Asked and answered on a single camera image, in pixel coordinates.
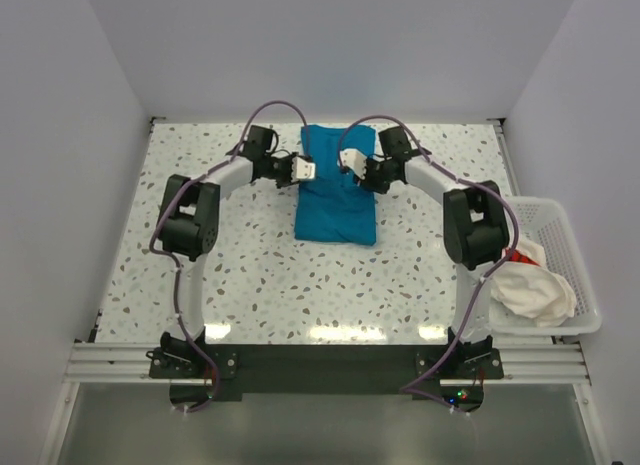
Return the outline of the blue polo t shirt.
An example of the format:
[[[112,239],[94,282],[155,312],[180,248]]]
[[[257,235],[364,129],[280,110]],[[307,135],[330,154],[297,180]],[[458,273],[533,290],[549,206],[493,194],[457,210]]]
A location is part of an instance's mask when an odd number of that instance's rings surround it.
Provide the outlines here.
[[[301,130],[305,150],[316,164],[316,178],[298,187],[294,236],[321,243],[372,246],[377,241],[375,197],[338,166],[338,148],[369,156],[375,151],[375,130],[358,125],[350,132],[311,125]]]

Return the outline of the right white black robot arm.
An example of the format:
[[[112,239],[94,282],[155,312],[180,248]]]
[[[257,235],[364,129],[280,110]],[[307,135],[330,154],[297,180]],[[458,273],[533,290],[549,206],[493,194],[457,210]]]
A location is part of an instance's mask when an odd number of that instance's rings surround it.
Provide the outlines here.
[[[391,184],[400,182],[441,206],[443,244],[457,274],[456,309],[445,364],[452,375],[469,377],[481,365],[474,346],[491,335],[489,280],[513,254],[519,240],[515,213],[495,182],[458,177],[424,147],[411,145],[414,135],[406,127],[388,128],[378,138],[380,155],[349,148],[339,152],[339,163],[368,191],[385,194]]]

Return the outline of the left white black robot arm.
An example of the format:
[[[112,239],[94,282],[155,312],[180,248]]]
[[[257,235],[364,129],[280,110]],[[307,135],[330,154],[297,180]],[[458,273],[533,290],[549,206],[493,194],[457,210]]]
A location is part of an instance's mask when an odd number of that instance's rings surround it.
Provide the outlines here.
[[[207,365],[203,276],[218,240],[222,200],[260,179],[284,188],[316,178],[310,156],[280,154],[272,147],[276,140],[274,130],[251,125],[220,163],[197,177],[174,174],[166,182],[149,251],[173,262],[170,322],[161,345],[177,347],[171,363],[185,377],[200,375]]]

